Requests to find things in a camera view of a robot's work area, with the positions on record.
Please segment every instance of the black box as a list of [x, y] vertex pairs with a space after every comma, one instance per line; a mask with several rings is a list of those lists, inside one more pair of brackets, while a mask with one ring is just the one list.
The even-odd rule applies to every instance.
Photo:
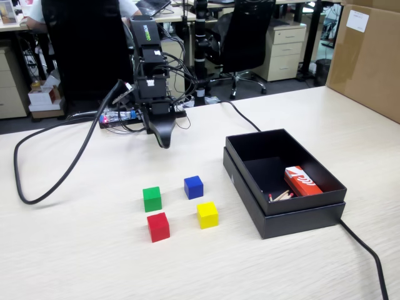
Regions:
[[[339, 222], [347, 189], [284, 129], [229, 136], [224, 166], [262, 238], [323, 228]], [[291, 190], [287, 167], [301, 166], [323, 191], [278, 202]]]

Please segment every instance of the black office chair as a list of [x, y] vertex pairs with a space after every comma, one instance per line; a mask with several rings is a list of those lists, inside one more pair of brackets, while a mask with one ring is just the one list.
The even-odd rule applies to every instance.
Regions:
[[42, 0], [67, 103], [90, 100], [89, 109], [133, 67], [118, 0]]
[[[258, 83], [266, 94], [263, 83], [251, 78], [243, 77], [251, 74], [250, 71], [239, 74], [241, 71], [254, 69], [264, 63], [266, 55], [266, 34], [274, 12], [276, 0], [235, 0], [234, 11], [225, 14], [211, 33], [211, 46], [206, 49], [206, 57], [212, 63], [222, 66], [220, 78], [210, 80], [210, 83], [221, 80], [233, 80], [231, 99], [236, 97], [236, 86], [239, 80]], [[232, 73], [228, 77], [222, 74]]]

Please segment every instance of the laptop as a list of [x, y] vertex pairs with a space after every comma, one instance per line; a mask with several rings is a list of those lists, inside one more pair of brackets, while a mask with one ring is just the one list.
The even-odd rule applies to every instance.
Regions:
[[143, 15], [153, 17], [169, 6], [170, 3], [171, 0], [140, 0], [136, 3], [136, 6]]

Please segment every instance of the cube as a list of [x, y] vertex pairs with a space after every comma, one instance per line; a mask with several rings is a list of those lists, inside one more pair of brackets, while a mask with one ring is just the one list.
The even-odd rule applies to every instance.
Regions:
[[184, 180], [184, 184], [185, 184], [185, 193], [189, 199], [194, 199], [203, 196], [204, 194], [203, 183], [201, 182], [199, 176], [186, 178]]
[[169, 235], [169, 223], [165, 212], [147, 217], [147, 226], [151, 236], [151, 242], [155, 243], [167, 239]]
[[218, 225], [218, 211], [213, 202], [197, 205], [197, 218], [200, 228], [206, 229]]
[[158, 211], [163, 208], [161, 203], [161, 193], [160, 188], [150, 187], [149, 189], [143, 189], [143, 201], [144, 201], [144, 211]]

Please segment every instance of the person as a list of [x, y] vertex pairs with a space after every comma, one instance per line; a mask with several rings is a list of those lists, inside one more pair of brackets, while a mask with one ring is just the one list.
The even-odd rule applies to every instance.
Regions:
[[[142, 14], [132, 0], [119, 0], [119, 12], [125, 24], [127, 24], [129, 18]], [[35, 0], [33, 2], [26, 25], [30, 29], [35, 29], [43, 33], [48, 31], [43, 17], [41, 0]]]

